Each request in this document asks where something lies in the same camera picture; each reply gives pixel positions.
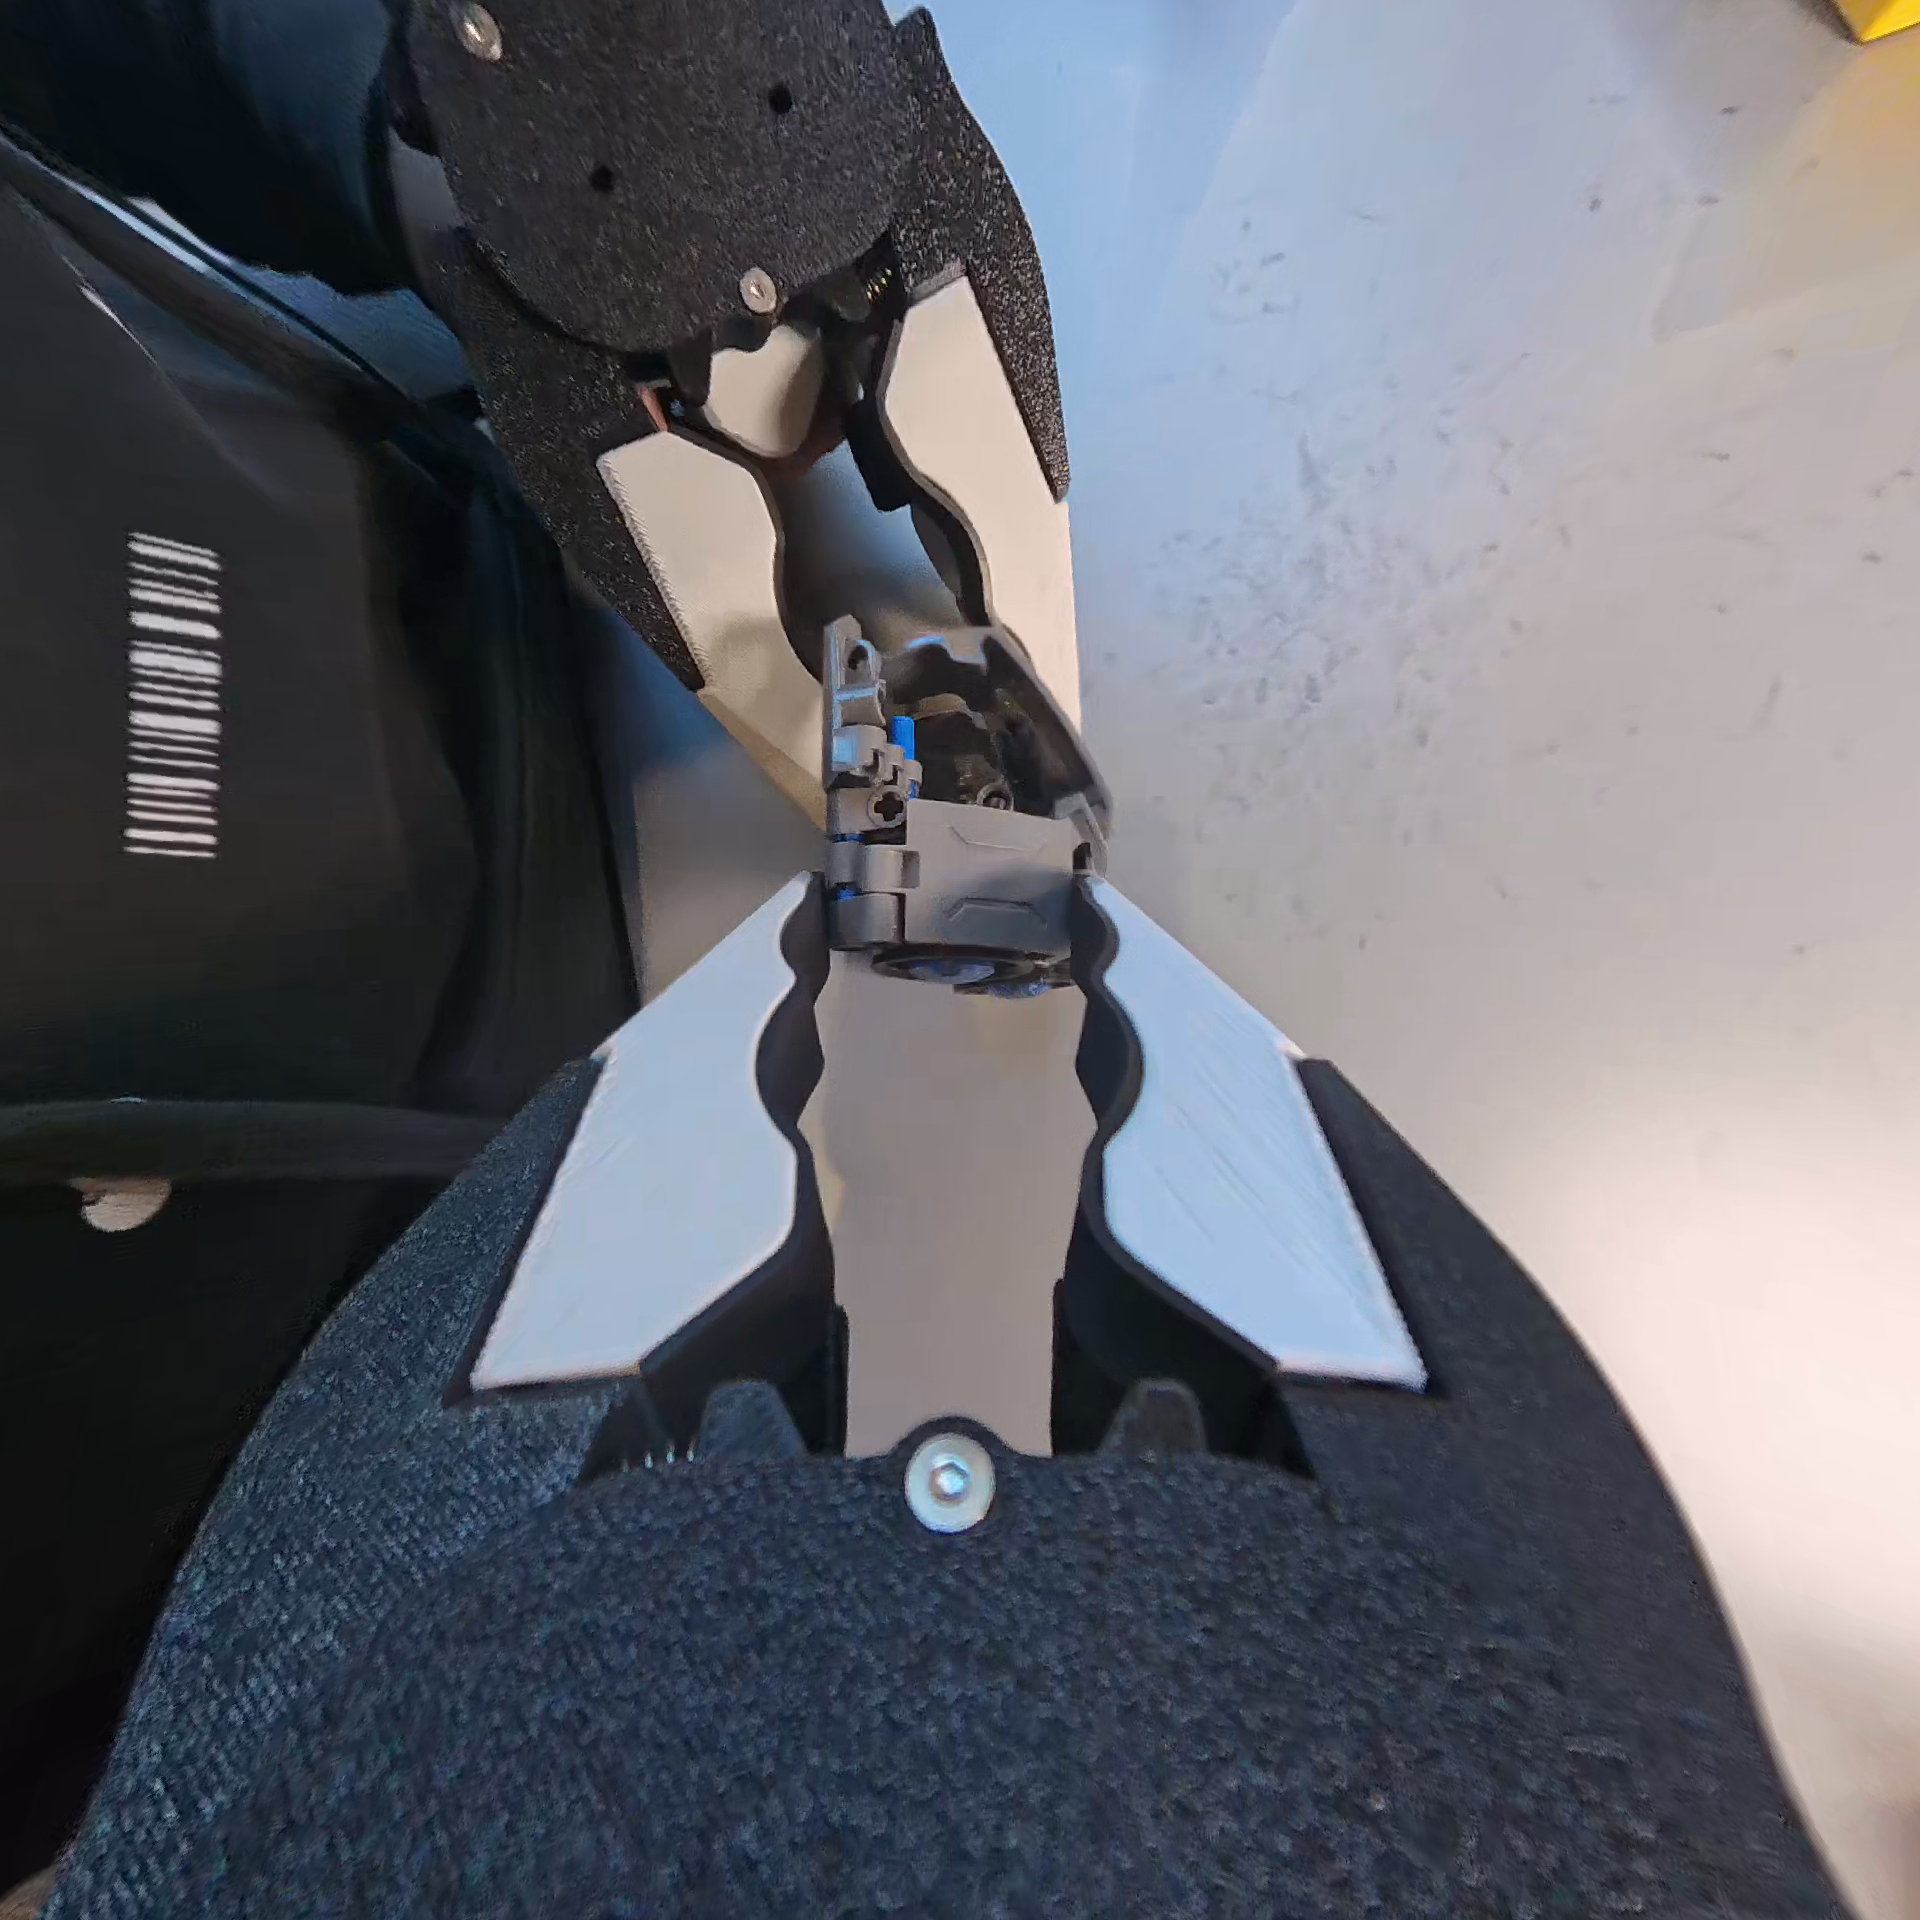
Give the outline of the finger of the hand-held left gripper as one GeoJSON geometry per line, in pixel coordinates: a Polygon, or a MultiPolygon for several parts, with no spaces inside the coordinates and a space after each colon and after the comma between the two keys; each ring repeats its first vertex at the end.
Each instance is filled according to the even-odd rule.
{"type": "Polygon", "coordinates": [[[781,599],[781,525],[759,474],[675,431],[611,447],[595,470],[697,675],[697,699],[825,827],[825,692],[781,599]]]}
{"type": "Polygon", "coordinates": [[[872,461],[969,627],[1019,642],[1066,720],[1082,717],[1066,503],[1026,429],[961,266],[911,294],[875,343],[861,411],[872,461]]]}

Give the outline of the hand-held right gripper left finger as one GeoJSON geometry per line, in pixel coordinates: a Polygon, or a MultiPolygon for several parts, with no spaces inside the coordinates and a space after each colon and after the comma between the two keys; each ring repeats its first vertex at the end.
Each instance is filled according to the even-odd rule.
{"type": "Polygon", "coordinates": [[[456,1383],[627,1380],[643,1452],[707,1395],[776,1390],[807,1452],[848,1440],[848,1317],[800,1117],[823,1078],[825,887],[802,874],[591,1055],[591,1086],[456,1383]]]}

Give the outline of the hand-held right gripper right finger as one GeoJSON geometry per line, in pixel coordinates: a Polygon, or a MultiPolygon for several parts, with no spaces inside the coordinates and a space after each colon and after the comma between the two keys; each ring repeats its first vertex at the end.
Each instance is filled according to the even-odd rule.
{"type": "Polygon", "coordinates": [[[1069,898],[1093,1136],[1051,1296],[1048,1445],[1173,1383],[1216,1454],[1299,1454],[1285,1384],[1426,1391],[1299,1054],[1107,879],[1069,898]]]}

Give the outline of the grey toy brick engine assembly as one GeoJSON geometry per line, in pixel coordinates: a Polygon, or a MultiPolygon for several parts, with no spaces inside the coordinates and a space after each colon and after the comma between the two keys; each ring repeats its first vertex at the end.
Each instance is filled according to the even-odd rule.
{"type": "Polygon", "coordinates": [[[999,627],[894,651],[823,636],[825,924],[872,971],[961,995],[1066,980],[1069,898],[1105,863],[1107,787],[999,627]]]}

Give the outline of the grey desk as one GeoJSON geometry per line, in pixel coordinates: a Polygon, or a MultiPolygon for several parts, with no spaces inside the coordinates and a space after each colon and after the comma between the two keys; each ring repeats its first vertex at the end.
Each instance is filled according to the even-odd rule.
{"type": "Polygon", "coordinates": [[[1915,1915],[1915,31],[930,8],[1043,258],[1115,882],[1574,1322],[1915,1915]]]}

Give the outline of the blue-grey fabric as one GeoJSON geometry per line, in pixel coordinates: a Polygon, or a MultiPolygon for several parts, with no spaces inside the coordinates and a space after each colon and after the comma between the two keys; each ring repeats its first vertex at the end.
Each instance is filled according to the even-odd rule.
{"type": "Polygon", "coordinates": [[[339,294],[317,279],[291,276],[278,296],[411,399],[473,394],[464,348],[418,294],[339,294]]]}

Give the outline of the person's black printed clothing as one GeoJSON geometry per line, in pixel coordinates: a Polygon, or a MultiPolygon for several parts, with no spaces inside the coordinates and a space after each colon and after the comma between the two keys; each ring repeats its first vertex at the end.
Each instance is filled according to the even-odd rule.
{"type": "Polygon", "coordinates": [[[633,1008],[585,606],[425,301],[406,5],[3,5],[3,1888],[302,1347],[633,1008]]]}

